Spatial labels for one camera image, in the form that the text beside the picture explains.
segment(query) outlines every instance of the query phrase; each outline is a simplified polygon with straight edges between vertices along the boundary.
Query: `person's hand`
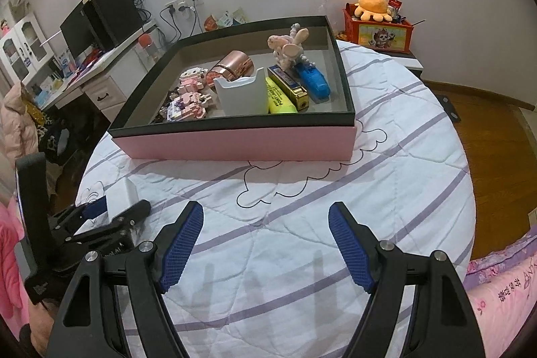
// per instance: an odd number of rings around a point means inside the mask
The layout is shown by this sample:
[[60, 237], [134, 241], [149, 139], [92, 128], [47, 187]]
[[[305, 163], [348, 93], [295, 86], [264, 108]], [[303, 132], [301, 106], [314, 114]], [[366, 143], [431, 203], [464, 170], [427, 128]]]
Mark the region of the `person's hand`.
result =
[[48, 346], [48, 338], [54, 325], [57, 307], [50, 303], [32, 304], [28, 301], [28, 316], [30, 322], [30, 340], [32, 346], [41, 356], [45, 356]]

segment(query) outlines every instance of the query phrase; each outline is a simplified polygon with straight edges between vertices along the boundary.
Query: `bunny ear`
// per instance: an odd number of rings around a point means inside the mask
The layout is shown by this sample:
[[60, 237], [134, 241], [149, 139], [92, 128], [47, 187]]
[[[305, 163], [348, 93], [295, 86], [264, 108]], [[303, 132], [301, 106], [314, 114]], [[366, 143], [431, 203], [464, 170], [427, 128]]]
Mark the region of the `bunny ear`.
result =
[[302, 28], [296, 33], [295, 38], [293, 39], [293, 44], [304, 43], [309, 37], [308, 28]]
[[300, 46], [296, 44], [286, 44], [281, 48], [281, 53], [289, 58], [295, 58], [300, 53]]

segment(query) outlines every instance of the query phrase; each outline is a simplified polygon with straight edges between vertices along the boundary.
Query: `computer monitor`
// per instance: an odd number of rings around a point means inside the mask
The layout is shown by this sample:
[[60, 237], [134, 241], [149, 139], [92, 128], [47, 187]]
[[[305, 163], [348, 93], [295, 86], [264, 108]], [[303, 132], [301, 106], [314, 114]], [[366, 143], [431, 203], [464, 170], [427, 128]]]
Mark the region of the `computer monitor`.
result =
[[88, 19], [82, 15], [82, 7], [83, 4], [80, 2], [60, 25], [63, 38], [74, 58], [89, 46], [95, 45]]

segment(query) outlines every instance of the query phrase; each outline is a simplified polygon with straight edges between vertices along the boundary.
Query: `blue plastic object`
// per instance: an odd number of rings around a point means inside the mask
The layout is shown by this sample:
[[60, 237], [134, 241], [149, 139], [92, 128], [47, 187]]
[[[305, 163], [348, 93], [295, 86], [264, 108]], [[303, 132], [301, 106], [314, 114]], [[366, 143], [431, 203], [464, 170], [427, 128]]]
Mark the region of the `blue plastic object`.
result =
[[321, 101], [330, 96], [327, 80], [317, 67], [299, 62], [295, 66], [295, 70], [302, 80], [302, 85], [313, 99]]
[[203, 207], [197, 204], [182, 225], [162, 260], [160, 286], [167, 292], [179, 282], [203, 227]]
[[352, 280], [368, 293], [371, 292], [376, 282], [371, 276], [369, 257], [354, 232], [352, 232], [337, 204], [333, 204], [330, 207], [328, 226], [343, 256], [343, 260], [347, 264]]
[[82, 211], [82, 216], [85, 219], [95, 219], [106, 211], [108, 211], [108, 206], [106, 205], [106, 196], [103, 196], [95, 202], [88, 204]]

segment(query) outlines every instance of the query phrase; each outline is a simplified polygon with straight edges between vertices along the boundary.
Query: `drawer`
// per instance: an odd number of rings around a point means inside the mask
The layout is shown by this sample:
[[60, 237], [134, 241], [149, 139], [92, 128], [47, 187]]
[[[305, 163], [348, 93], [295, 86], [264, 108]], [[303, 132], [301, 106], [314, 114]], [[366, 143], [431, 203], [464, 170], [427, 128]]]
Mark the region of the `drawer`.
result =
[[127, 100], [111, 77], [89, 84], [83, 90], [100, 110], [113, 107]]
[[119, 103], [117, 105], [114, 105], [113, 107], [110, 107], [110, 108], [106, 108], [104, 110], [102, 110], [102, 113], [104, 114], [104, 116], [110, 120], [110, 123], [112, 123], [115, 119], [115, 117], [119, 114], [119, 111], [121, 111], [121, 109], [123, 108], [123, 105], [125, 103], [122, 102], [122, 103]]

